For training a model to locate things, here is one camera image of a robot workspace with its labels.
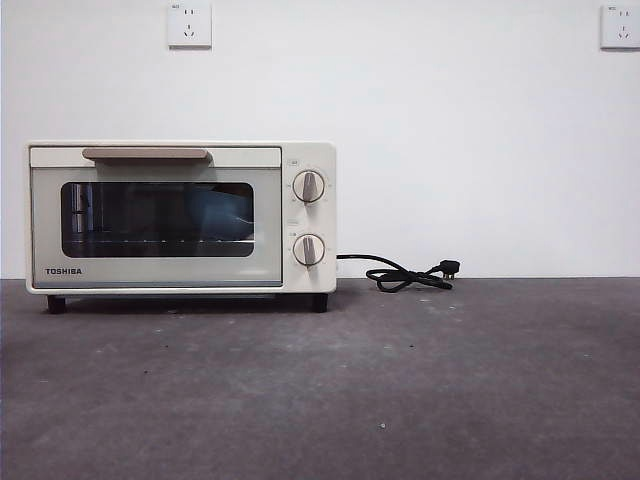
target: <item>white toaster oven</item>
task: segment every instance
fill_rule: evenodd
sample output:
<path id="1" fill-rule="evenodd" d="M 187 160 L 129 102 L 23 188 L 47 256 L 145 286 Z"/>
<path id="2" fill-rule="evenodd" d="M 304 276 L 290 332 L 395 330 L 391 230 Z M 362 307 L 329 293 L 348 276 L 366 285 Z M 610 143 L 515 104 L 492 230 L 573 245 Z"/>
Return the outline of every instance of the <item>white toaster oven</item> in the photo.
<path id="1" fill-rule="evenodd" d="M 336 287 L 336 152 L 310 142 L 37 142 L 27 289 L 313 294 Z"/>

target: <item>oven foot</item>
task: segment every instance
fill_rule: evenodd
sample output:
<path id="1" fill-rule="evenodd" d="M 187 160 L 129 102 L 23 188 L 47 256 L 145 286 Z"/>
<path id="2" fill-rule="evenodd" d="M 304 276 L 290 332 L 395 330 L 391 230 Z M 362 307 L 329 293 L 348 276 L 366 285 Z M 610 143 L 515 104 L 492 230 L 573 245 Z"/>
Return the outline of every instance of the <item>oven foot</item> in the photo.
<path id="1" fill-rule="evenodd" d="M 67 311 L 67 305 L 64 297 L 47 295 L 47 306 L 49 307 L 49 313 L 52 313 L 54 315 Z"/>
<path id="2" fill-rule="evenodd" d="M 327 311 L 328 293 L 314 293 L 311 296 L 311 309 L 316 313 L 324 313 Z"/>

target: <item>timer knob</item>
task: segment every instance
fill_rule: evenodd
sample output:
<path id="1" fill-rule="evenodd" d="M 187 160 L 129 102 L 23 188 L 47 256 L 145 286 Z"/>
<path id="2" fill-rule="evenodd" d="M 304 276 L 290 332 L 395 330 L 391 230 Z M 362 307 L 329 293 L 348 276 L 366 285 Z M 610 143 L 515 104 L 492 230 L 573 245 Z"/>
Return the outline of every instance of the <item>timer knob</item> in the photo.
<path id="1" fill-rule="evenodd" d="M 324 179 L 312 170 L 301 172 L 293 181 L 293 192 L 305 203 L 315 202 L 324 193 Z"/>
<path id="2" fill-rule="evenodd" d="M 311 267 L 322 261 L 324 243 L 316 235 L 301 235 L 293 245 L 293 255 L 302 265 Z"/>

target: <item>glass window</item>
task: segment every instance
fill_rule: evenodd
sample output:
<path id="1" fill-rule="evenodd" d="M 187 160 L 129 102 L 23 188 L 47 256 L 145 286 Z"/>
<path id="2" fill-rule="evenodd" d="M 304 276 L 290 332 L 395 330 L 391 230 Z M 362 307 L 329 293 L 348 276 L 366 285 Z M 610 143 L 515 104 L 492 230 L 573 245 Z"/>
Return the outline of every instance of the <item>glass window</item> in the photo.
<path id="1" fill-rule="evenodd" d="M 246 257 L 254 248 L 247 183 L 73 182 L 62 186 L 69 257 Z"/>

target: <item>electrical outlet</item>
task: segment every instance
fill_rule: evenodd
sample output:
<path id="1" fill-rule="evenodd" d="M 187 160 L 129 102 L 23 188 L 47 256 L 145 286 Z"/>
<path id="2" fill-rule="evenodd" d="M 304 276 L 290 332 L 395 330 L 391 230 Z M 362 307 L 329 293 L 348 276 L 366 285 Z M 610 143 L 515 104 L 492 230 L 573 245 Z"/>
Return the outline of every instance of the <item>electrical outlet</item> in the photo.
<path id="1" fill-rule="evenodd" d="M 167 32 L 170 48 L 211 48 L 211 4 L 197 0 L 172 3 Z"/>
<path id="2" fill-rule="evenodd" d="M 600 47 L 640 49 L 640 5 L 602 7 Z"/>

